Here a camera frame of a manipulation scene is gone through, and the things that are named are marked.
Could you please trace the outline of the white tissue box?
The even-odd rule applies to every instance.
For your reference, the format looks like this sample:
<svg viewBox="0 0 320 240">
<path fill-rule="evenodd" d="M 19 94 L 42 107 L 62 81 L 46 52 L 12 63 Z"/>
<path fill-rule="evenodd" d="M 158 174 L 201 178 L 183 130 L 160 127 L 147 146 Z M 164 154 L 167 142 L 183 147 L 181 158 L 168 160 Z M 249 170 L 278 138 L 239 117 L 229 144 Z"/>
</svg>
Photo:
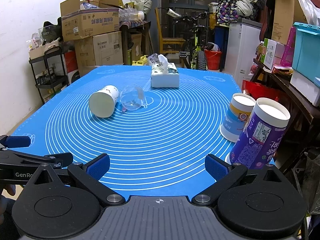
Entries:
<svg viewBox="0 0 320 240">
<path fill-rule="evenodd" d="M 162 54 L 152 54 L 148 57 L 151 66 L 152 88 L 179 88 L 180 76 L 174 63 L 170 63 Z"/>
</svg>

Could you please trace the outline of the floral fabric bag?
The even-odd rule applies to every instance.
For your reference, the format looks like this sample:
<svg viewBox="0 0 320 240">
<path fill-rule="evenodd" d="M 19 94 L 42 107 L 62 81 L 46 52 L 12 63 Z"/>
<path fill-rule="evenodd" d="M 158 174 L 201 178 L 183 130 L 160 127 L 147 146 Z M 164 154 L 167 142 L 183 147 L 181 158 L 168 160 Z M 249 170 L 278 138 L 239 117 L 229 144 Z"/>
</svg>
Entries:
<svg viewBox="0 0 320 240">
<path fill-rule="evenodd" d="M 236 0 L 218 0 L 216 7 L 216 22 L 217 24 L 236 23 L 239 15 L 236 10 Z"/>
</svg>

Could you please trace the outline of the clear plastic cup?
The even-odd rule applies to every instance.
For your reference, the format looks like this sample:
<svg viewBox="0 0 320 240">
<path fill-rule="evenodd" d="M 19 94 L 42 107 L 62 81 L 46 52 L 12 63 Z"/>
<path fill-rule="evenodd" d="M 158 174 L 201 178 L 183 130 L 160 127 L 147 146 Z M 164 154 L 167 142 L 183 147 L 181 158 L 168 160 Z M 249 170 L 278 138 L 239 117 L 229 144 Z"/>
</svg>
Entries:
<svg viewBox="0 0 320 240">
<path fill-rule="evenodd" d="M 127 86 L 120 93 L 120 103 L 123 111 L 135 111 L 146 107 L 144 91 L 138 86 Z"/>
</svg>

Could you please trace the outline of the teal plastic storage bin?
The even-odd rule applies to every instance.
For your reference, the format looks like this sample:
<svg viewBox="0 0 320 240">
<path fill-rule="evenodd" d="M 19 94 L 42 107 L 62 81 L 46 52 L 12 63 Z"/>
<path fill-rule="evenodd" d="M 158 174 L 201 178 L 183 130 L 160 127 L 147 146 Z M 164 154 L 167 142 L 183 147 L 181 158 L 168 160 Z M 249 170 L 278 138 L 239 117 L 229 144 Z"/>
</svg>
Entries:
<svg viewBox="0 0 320 240">
<path fill-rule="evenodd" d="M 319 87 L 320 32 L 319 27 L 295 22 L 295 51 L 292 68 Z"/>
</svg>

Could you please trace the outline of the red plastic bucket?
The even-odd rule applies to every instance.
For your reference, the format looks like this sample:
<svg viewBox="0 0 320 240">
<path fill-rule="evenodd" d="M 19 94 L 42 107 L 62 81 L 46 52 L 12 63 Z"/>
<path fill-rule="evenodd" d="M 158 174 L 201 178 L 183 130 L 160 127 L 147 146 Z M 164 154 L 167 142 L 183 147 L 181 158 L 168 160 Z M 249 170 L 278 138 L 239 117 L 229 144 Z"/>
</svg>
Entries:
<svg viewBox="0 0 320 240">
<path fill-rule="evenodd" d="M 205 49 L 204 53 L 207 58 L 208 69 L 209 70 L 219 70 L 222 52 Z"/>
</svg>

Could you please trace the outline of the white blue paper cup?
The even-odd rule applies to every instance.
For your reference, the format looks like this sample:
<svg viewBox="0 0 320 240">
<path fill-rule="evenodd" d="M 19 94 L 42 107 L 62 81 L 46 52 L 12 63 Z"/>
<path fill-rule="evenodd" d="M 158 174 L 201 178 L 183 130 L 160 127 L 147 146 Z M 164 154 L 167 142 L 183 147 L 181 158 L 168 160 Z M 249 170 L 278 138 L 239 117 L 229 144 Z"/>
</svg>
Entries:
<svg viewBox="0 0 320 240">
<path fill-rule="evenodd" d="M 231 142 L 237 142 L 254 106 L 255 100 L 251 96 L 244 93 L 233 94 L 219 128 L 221 135 Z"/>
</svg>

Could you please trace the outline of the green white product box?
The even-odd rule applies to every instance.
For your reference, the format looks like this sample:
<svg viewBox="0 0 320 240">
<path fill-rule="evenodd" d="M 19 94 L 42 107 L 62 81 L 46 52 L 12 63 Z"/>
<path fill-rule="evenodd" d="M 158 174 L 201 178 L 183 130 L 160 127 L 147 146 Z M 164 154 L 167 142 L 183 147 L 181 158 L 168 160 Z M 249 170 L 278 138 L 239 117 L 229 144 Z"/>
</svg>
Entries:
<svg viewBox="0 0 320 240">
<path fill-rule="evenodd" d="M 277 42 L 268 38 L 264 39 L 263 50 L 260 56 L 260 62 L 268 69 L 272 69 L 276 53 Z"/>
</svg>

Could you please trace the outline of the pink plastic stand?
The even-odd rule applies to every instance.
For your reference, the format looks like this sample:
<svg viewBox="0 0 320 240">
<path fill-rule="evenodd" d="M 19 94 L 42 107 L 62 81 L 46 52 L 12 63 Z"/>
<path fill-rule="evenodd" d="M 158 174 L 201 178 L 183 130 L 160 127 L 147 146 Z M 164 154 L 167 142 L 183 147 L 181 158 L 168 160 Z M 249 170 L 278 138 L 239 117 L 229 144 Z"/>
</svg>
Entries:
<svg viewBox="0 0 320 240">
<path fill-rule="evenodd" d="M 287 43 L 280 61 L 280 65 L 283 67 L 292 67 L 293 55 L 295 50 L 295 38 L 296 38 L 296 29 L 291 27 Z"/>
</svg>

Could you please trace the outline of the white paper cup lying down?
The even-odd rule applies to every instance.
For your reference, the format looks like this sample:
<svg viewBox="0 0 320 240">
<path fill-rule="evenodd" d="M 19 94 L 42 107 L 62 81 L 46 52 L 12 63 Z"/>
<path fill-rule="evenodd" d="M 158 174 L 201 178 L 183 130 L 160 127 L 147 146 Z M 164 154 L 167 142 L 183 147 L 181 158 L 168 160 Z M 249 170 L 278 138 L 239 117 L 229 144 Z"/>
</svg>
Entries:
<svg viewBox="0 0 320 240">
<path fill-rule="evenodd" d="M 108 85 L 89 97 L 89 109 L 99 118 L 108 118 L 114 113 L 119 97 L 119 90 Z"/>
</svg>

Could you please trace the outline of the purple paper cup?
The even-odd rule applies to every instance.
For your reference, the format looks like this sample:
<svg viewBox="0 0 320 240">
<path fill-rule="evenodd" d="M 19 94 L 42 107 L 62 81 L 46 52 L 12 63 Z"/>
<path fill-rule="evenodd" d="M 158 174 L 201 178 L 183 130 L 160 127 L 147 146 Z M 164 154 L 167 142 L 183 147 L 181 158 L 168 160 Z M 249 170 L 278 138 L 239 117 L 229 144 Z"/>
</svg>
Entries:
<svg viewBox="0 0 320 240">
<path fill-rule="evenodd" d="M 289 111 L 269 98 L 258 98 L 248 122 L 229 153 L 231 164 L 261 169 L 273 158 L 290 120 Z"/>
</svg>

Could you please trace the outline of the large lower cardboard box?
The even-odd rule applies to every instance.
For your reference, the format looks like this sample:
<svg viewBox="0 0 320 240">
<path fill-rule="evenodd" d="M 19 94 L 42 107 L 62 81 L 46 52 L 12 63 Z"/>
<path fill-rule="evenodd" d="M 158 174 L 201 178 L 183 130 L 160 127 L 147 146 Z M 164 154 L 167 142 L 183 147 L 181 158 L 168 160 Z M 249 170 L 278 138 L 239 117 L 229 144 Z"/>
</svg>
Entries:
<svg viewBox="0 0 320 240">
<path fill-rule="evenodd" d="M 76 40 L 74 46 L 80 76 L 100 66 L 124 64 L 120 31 Z"/>
</svg>

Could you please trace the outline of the black bicycle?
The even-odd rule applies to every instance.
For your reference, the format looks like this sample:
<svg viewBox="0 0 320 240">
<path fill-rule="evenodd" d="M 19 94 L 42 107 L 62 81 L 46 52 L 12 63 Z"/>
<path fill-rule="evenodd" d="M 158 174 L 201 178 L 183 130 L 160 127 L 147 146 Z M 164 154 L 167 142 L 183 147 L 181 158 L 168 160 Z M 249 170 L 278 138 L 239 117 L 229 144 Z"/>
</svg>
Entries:
<svg viewBox="0 0 320 240">
<path fill-rule="evenodd" d="M 167 9 L 167 15 L 173 18 L 173 23 L 185 23 L 188 26 L 188 37 L 182 44 L 179 57 L 188 69 L 208 70 L 207 58 L 204 53 L 208 28 L 200 25 L 199 20 L 206 20 L 208 12 L 204 11 L 196 16 L 180 15 L 172 9 Z"/>
</svg>

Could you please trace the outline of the open cardboard box top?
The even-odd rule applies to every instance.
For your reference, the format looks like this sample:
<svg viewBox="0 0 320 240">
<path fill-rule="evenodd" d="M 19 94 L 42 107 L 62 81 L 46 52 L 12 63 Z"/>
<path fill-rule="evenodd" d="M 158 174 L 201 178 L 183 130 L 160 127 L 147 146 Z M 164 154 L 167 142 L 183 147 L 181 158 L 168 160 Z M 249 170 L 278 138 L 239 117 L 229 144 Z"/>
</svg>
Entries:
<svg viewBox="0 0 320 240">
<path fill-rule="evenodd" d="M 75 41 L 119 30 L 118 8 L 82 9 L 81 5 L 80 0 L 60 3 L 64 41 Z"/>
</svg>

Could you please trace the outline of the tall brown cardboard box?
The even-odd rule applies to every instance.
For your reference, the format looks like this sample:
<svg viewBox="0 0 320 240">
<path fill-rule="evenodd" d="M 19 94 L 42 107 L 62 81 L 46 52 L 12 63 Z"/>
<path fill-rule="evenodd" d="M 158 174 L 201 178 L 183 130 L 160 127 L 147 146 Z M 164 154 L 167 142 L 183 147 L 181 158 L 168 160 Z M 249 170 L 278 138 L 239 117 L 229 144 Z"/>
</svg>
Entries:
<svg viewBox="0 0 320 240">
<path fill-rule="evenodd" d="M 274 22 L 271 39 L 286 44 L 295 22 L 307 23 L 298 0 L 275 0 Z"/>
</svg>

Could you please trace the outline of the dark wooden side table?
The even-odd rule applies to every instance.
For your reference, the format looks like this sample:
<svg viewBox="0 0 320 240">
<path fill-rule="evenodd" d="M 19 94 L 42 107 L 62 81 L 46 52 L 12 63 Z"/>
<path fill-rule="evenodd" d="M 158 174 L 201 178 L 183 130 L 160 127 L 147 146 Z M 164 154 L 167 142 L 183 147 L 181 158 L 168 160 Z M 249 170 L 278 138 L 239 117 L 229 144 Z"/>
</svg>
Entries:
<svg viewBox="0 0 320 240">
<path fill-rule="evenodd" d="M 284 93 L 279 102 L 288 109 L 291 118 L 274 159 L 280 171 L 290 177 L 305 150 L 319 149 L 319 107 L 313 106 L 289 80 L 271 73 L 259 60 L 253 62 L 258 68 L 251 81 Z"/>
</svg>

